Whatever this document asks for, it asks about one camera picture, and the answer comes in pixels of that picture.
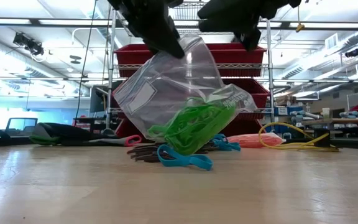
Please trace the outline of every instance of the clear plastic bag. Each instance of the clear plastic bag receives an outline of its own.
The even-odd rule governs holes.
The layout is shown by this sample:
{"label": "clear plastic bag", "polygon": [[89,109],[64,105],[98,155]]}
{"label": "clear plastic bag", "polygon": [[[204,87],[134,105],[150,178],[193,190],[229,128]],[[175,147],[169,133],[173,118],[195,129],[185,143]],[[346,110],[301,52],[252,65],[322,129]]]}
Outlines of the clear plastic bag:
{"label": "clear plastic bag", "polygon": [[114,92],[130,121],[147,138],[192,154],[220,132],[240,110],[257,107],[252,96],[224,85],[201,37],[184,36],[182,59],[159,52]]}
{"label": "clear plastic bag", "polygon": [[[284,139],[277,136],[275,133],[262,133],[262,140],[269,146],[277,146],[285,142]],[[264,147],[259,141],[259,134],[241,134],[238,136],[228,137],[229,142],[238,142],[241,147],[261,148]]]}

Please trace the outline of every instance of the green rubber band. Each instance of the green rubber band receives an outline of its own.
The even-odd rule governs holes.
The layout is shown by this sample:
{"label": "green rubber band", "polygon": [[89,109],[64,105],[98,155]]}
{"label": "green rubber band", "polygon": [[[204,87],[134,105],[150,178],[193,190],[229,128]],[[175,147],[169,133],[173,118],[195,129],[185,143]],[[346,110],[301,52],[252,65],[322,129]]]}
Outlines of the green rubber band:
{"label": "green rubber band", "polygon": [[[202,105],[188,106],[190,100]],[[189,98],[186,106],[165,126],[152,126],[149,136],[164,138],[176,152],[182,155],[194,154],[213,136],[220,132],[232,119],[236,107],[222,103],[205,103],[202,98]]]}

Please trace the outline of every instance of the label on bag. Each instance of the label on bag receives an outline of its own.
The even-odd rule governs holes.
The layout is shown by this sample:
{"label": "label on bag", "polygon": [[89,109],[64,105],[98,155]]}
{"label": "label on bag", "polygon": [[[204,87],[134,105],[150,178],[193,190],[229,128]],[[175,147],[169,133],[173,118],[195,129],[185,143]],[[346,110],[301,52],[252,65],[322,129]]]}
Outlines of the label on bag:
{"label": "label on bag", "polygon": [[128,108],[129,112],[133,114],[142,106],[146,105],[156,94],[157,90],[149,83],[145,82],[137,92],[136,96],[129,103]]}
{"label": "label on bag", "polygon": [[230,96],[227,100],[223,101],[223,105],[229,109],[233,106],[236,106],[239,101],[243,101],[244,104],[247,106],[249,102],[245,100],[247,96],[243,93],[236,93],[234,96]]}

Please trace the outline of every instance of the white label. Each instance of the white label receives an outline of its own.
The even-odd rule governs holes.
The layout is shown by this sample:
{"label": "white label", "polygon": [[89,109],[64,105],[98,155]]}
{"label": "white label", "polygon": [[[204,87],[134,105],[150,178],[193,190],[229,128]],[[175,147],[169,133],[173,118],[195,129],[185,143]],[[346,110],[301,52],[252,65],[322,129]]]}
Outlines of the white label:
{"label": "white label", "polygon": [[243,93],[236,93],[234,96],[230,96],[227,100],[223,101],[223,105],[229,109],[232,108],[233,106],[235,107],[237,105],[237,102],[239,101],[243,101],[244,102],[244,106],[248,106],[249,102],[246,99],[247,96],[245,96],[245,94]]}
{"label": "white label", "polygon": [[279,107],[279,108],[278,108],[278,115],[288,115],[288,108],[286,108],[286,107]]}
{"label": "white label", "polygon": [[145,82],[142,88],[137,92],[132,102],[129,103],[129,112],[133,114],[136,110],[144,106],[153,98],[156,92],[157,90],[150,83]]}

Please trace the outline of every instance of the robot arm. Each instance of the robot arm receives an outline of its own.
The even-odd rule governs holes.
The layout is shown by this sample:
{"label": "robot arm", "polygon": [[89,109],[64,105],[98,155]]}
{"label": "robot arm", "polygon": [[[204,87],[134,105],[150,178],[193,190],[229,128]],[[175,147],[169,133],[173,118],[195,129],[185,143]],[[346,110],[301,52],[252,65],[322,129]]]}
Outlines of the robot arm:
{"label": "robot arm", "polygon": [[[180,5],[183,0],[108,0],[128,21],[128,28],[141,37],[153,53],[159,50],[182,58],[184,51],[177,39],[179,33],[168,7]],[[257,47],[260,31],[259,18],[272,19],[287,4],[297,7],[301,0],[210,0],[198,12],[202,32],[233,32],[247,50]]]}
{"label": "robot arm", "polygon": [[168,6],[174,7],[183,0],[108,0],[128,21],[128,29],[135,37],[141,37],[151,52],[168,52],[176,58],[185,53],[177,39],[179,33]]}

